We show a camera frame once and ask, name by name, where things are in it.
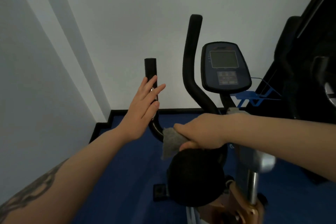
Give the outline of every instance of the right hand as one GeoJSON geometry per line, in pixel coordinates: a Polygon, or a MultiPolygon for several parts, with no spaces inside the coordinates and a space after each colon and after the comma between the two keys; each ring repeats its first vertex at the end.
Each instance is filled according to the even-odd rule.
{"type": "Polygon", "coordinates": [[[223,135],[223,115],[204,113],[185,125],[175,124],[174,129],[190,141],[180,147],[180,151],[188,148],[217,149],[226,142],[223,135]]]}

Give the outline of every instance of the gym equipment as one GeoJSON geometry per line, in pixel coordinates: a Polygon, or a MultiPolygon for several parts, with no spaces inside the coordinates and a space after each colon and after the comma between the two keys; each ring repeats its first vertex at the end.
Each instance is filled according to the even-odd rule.
{"type": "MultiPolygon", "coordinates": [[[[190,96],[208,113],[220,114],[211,99],[199,88],[194,78],[194,62],[203,17],[191,15],[183,55],[183,83],[190,96]]],[[[156,59],[145,59],[148,79],[157,74],[156,59]]],[[[230,94],[247,90],[251,77],[238,46],[228,42],[204,45],[201,58],[204,89],[220,94],[223,114],[244,112],[232,101],[230,94]]],[[[153,135],[163,141],[159,112],[149,124],[153,135]]],[[[236,180],[225,176],[227,145],[216,150],[188,149],[177,153],[167,171],[168,184],[156,184],[154,201],[171,198],[187,206],[189,223],[200,219],[210,224],[263,221],[267,200],[257,193],[259,173],[272,170],[275,157],[248,147],[235,146],[238,155],[236,180]]]]}

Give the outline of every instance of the gray cloth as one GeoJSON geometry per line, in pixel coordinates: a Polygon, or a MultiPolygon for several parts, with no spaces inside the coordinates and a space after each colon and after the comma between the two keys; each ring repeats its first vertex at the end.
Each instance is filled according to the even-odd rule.
{"type": "Polygon", "coordinates": [[[179,152],[180,146],[188,139],[176,132],[174,128],[165,128],[163,130],[163,146],[161,159],[173,157],[179,152]]]}

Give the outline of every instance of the tattoo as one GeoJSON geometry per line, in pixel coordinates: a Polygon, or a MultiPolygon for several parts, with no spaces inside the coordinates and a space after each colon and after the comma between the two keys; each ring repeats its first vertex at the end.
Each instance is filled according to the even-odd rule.
{"type": "Polygon", "coordinates": [[[31,201],[42,196],[55,181],[55,175],[60,167],[64,164],[63,161],[40,178],[37,178],[30,185],[25,187],[20,192],[16,193],[12,198],[6,201],[3,205],[0,205],[0,224],[4,222],[7,215],[19,208],[26,207],[31,201]]]}

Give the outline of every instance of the forearm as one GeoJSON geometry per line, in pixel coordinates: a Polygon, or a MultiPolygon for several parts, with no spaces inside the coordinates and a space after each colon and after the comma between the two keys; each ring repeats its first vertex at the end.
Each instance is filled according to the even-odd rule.
{"type": "MultiPolygon", "coordinates": [[[[8,214],[4,216],[3,223],[56,224],[70,222],[108,163],[124,145],[124,141],[122,133],[117,129],[102,134],[65,161],[57,170],[48,174],[45,181],[29,185],[30,192],[27,192],[25,197],[31,197],[32,200],[21,202],[19,200],[17,202],[18,209],[7,211],[8,214]],[[50,188],[45,189],[46,184],[49,184],[50,188]]],[[[2,209],[6,209],[6,204],[8,208],[7,202],[1,206],[2,209]]]]}
{"type": "Polygon", "coordinates": [[[336,125],[238,114],[233,143],[251,147],[336,181],[336,125]]]}

